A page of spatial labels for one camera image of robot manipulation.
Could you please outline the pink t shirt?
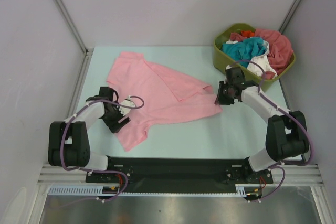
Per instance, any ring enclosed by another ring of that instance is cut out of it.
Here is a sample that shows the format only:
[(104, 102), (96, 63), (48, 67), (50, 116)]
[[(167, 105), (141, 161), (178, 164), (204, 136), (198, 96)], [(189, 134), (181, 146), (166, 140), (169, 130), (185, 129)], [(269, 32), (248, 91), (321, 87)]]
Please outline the pink t shirt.
[(117, 139), (125, 151), (145, 141), (150, 127), (194, 121), (221, 113), (213, 87), (169, 67), (146, 61), (142, 54), (123, 51), (107, 77), (120, 100), (136, 95), (144, 107), (131, 110), (130, 123)]

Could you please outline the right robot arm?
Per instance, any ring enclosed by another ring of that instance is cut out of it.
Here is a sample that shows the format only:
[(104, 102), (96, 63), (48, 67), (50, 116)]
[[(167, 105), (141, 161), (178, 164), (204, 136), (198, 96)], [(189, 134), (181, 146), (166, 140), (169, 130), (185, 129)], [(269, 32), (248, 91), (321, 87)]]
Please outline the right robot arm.
[(246, 158), (243, 179), (254, 183), (261, 171), (309, 152), (310, 141), (305, 116), (272, 102), (256, 82), (245, 79), (240, 67), (228, 67), (226, 80), (219, 83), (217, 105), (231, 105), (237, 100), (252, 108), (267, 124), (265, 147)]

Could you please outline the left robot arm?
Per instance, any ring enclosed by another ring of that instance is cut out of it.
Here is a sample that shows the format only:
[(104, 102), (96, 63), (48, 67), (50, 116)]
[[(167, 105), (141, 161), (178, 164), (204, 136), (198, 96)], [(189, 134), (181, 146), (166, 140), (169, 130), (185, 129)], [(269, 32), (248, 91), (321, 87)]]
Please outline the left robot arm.
[(52, 122), (49, 128), (48, 163), (72, 169), (97, 170), (105, 182), (115, 178), (116, 169), (108, 164), (109, 158), (90, 148), (88, 130), (102, 120), (111, 133), (118, 133), (130, 122), (127, 114), (136, 107), (130, 97), (118, 101), (118, 93), (101, 87), (99, 94), (89, 97), (85, 106), (63, 121)]

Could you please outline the olive green plastic bin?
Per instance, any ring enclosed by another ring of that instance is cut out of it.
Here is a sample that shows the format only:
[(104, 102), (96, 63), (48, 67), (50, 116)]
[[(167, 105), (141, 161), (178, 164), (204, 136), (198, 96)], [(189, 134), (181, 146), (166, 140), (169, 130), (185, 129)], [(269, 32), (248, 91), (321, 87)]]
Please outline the olive green plastic bin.
[(262, 84), (263, 91), (282, 77), (296, 56), (290, 41), (280, 32), (235, 23), (214, 40), (213, 65), (222, 73), (226, 67), (241, 67), (246, 80)]

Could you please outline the teal t shirt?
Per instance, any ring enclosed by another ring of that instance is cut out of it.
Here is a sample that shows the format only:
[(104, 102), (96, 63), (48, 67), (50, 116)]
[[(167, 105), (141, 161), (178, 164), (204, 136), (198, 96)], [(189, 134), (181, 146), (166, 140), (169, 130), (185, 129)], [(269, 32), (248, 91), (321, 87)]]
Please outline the teal t shirt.
[(268, 44), (266, 41), (259, 37), (252, 37), (242, 42), (227, 41), (222, 44), (221, 51), (247, 68), (253, 57), (264, 55), (267, 49)]

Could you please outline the white t shirt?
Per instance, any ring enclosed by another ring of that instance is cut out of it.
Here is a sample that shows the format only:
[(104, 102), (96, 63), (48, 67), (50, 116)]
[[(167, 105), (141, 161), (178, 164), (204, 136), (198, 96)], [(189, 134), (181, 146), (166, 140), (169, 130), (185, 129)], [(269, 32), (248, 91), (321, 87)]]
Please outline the white t shirt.
[(268, 60), (268, 54), (270, 52), (269, 43), (267, 52), (264, 55), (253, 57), (249, 62), (247, 70), (252, 72), (258, 77), (262, 77), (264, 73), (266, 74), (266, 79), (274, 79), (278, 76), (275, 69), (270, 65)]

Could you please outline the orange t shirt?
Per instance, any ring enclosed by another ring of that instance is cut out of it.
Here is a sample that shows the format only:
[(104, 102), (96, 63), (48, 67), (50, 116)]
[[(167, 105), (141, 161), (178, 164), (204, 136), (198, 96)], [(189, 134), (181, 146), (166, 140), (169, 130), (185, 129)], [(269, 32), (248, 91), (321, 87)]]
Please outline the orange t shirt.
[(251, 30), (242, 30), (241, 35), (245, 38), (255, 37), (255, 33)]

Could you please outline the coral red t shirt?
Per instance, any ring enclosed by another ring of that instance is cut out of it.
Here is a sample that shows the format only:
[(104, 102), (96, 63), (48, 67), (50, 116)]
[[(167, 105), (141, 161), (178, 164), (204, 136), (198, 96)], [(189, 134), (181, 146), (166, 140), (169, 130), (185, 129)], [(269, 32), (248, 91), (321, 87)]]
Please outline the coral red t shirt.
[[(288, 67), (293, 54), (290, 41), (286, 36), (276, 30), (256, 28), (254, 33), (255, 37), (262, 38), (269, 43), (270, 52), (268, 54), (268, 60), (279, 76)], [(241, 32), (231, 33), (229, 37), (229, 40), (237, 40), (238, 42), (242, 42), (245, 39), (247, 38), (243, 37)]]

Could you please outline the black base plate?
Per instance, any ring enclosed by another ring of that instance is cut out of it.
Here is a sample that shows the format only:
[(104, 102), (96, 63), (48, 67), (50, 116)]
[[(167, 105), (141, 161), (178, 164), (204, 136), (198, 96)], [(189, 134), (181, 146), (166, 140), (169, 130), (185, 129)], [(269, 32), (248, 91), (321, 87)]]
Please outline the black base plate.
[(253, 187), (272, 185), (269, 168), (254, 171), (247, 159), (173, 159), (108, 157), (102, 171), (85, 168), (88, 158), (79, 163), (58, 160), (66, 170), (86, 172), (85, 182), (103, 186), (102, 195), (129, 194), (225, 194), (233, 193), (237, 184)]

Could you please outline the aluminium frame rail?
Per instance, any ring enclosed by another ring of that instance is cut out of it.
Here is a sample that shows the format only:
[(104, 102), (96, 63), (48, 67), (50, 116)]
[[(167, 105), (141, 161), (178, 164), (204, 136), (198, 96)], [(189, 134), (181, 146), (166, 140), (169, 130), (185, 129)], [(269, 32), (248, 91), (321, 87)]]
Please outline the aluminium frame rail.
[[(323, 186), (324, 182), (317, 165), (294, 166), (285, 165), (284, 186)], [(86, 173), (79, 170), (70, 172), (60, 167), (45, 165), (42, 167), (37, 183), (40, 185), (82, 185)]]

